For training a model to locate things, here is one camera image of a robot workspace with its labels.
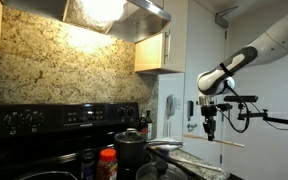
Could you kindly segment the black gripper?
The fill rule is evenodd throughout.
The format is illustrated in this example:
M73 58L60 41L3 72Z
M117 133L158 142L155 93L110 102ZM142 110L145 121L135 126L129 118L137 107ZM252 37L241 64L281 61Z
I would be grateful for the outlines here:
M203 123L204 130L207 132L208 140L213 141L216 131L216 121L214 117L217 115L217 98L215 96L200 96L199 105L201 108L201 115L205 118Z

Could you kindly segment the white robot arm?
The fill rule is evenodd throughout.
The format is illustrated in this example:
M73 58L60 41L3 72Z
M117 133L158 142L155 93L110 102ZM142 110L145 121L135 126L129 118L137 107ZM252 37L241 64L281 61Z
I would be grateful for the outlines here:
M288 14L213 70L198 75L199 105L201 114L205 117L203 128L209 141L215 139L216 96L232 92L235 102L244 104L248 102L233 90L235 81L232 76L244 67L268 64L286 55L288 55Z

